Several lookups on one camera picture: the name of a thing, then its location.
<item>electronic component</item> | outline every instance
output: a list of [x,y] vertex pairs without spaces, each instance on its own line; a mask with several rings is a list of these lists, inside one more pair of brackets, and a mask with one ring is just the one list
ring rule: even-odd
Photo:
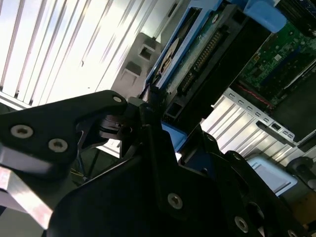
[[164,118],[168,122],[178,118],[246,21],[247,17],[235,5],[227,5],[210,15],[166,86],[162,106],[166,106]]
[[276,8],[305,36],[316,37],[315,0],[282,0]]
[[315,72],[316,39],[288,22],[267,38],[232,88],[293,132],[293,141],[299,142],[316,129]]
[[297,75],[315,57],[316,39],[302,35],[288,22],[280,32],[270,35],[241,71],[238,80],[274,107],[287,96],[289,90],[285,89],[293,80],[298,82]]

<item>screw head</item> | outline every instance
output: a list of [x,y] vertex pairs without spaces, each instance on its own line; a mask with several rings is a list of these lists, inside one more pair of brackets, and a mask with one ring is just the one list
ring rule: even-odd
[[216,15],[214,16],[214,18],[213,18],[213,20],[212,20],[212,23],[215,23],[215,22],[217,21],[217,19],[218,19],[218,14],[216,14]]
[[245,234],[248,233],[249,227],[244,219],[242,219],[240,216],[235,217],[235,224],[236,226]]
[[297,237],[297,235],[295,234],[295,232],[292,231],[292,230],[288,230],[287,233],[288,233],[288,236],[290,236],[290,237]]
[[240,157],[239,157],[239,155],[238,155],[238,154],[233,153],[233,156],[234,156],[236,159],[240,160]]
[[113,96],[113,99],[116,101],[116,102],[122,102],[121,98],[117,97],[117,96]]
[[29,126],[19,124],[11,128],[11,134],[17,138],[25,139],[33,135],[33,129]]
[[48,142],[48,148],[50,148],[53,152],[61,153],[67,150],[68,143],[63,139],[54,138]]
[[182,199],[174,193],[168,194],[168,203],[177,210],[180,210],[183,206]]

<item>gray metal panel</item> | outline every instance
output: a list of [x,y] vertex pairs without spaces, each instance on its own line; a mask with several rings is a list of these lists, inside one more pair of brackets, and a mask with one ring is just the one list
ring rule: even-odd
[[299,156],[316,158],[316,148],[304,153],[297,147],[283,144],[271,135],[262,131],[256,122],[262,119],[247,108],[242,108],[238,101],[229,97],[231,90],[215,104],[214,111],[202,122],[204,131],[214,136],[222,152],[237,151],[242,156],[265,154],[275,163],[286,166]]
[[157,37],[174,2],[2,0],[0,100],[17,109],[110,89],[136,36]]

